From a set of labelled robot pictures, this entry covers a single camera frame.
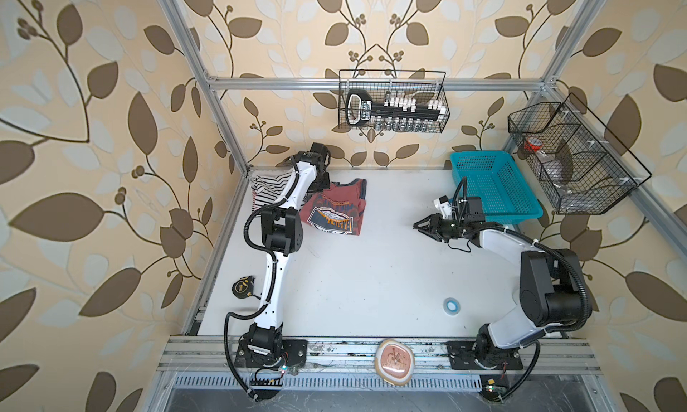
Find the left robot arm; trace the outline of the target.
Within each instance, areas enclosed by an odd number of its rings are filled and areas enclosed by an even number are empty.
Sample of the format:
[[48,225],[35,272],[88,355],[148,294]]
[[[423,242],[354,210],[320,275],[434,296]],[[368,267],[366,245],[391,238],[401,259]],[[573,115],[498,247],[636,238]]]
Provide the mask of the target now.
[[280,297],[289,268],[290,257],[298,252],[303,242],[300,210],[305,197],[320,192],[330,185],[327,168],[331,162],[329,149],[316,143],[308,151],[300,151],[288,158],[291,166],[283,190],[273,202],[253,211],[243,227],[246,245],[266,254],[266,279],[260,294],[259,308],[241,315],[228,312],[223,326],[225,361],[236,383],[249,399],[264,401],[262,396],[245,381],[232,358],[229,346],[229,328],[233,320],[249,321],[250,327],[239,337],[238,349],[261,370],[286,374],[288,354],[283,346],[283,307]]

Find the maroon tank top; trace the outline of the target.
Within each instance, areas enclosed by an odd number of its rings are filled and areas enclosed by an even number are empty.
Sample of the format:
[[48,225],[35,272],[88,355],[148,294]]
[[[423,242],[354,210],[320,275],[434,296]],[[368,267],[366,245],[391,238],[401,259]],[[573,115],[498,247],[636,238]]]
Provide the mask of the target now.
[[360,236],[366,208],[368,182],[354,179],[332,183],[315,193],[300,209],[302,222],[325,233]]

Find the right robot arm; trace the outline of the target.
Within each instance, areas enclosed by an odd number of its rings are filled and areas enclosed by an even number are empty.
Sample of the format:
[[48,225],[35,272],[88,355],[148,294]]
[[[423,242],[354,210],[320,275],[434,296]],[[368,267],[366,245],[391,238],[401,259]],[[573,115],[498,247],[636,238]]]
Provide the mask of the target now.
[[453,354],[464,363],[495,370],[517,358],[522,350],[533,348],[531,362],[514,383],[504,387],[489,382],[482,389],[485,401],[504,403],[533,373],[540,361],[543,338],[579,331],[589,320],[591,295],[580,259],[572,250],[552,249],[516,229],[490,222],[481,198],[469,195],[467,179],[461,179],[452,197],[444,195],[434,204],[436,213],[415,222],[413,229],[446,245],[463,239],[465,253],[479,247],[519,266],[516,308],[495,322],[483,324],[472,347]]

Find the black white striped tank top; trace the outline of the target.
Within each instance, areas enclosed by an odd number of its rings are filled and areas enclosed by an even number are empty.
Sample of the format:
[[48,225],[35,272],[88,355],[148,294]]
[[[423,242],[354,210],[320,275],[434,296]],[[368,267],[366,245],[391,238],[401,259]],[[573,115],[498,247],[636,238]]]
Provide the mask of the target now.
[[253,172],[250,174],[252,211],[258,211],[265,205],[280,201],[282,193],[297,183],[293,170],[279,174]]

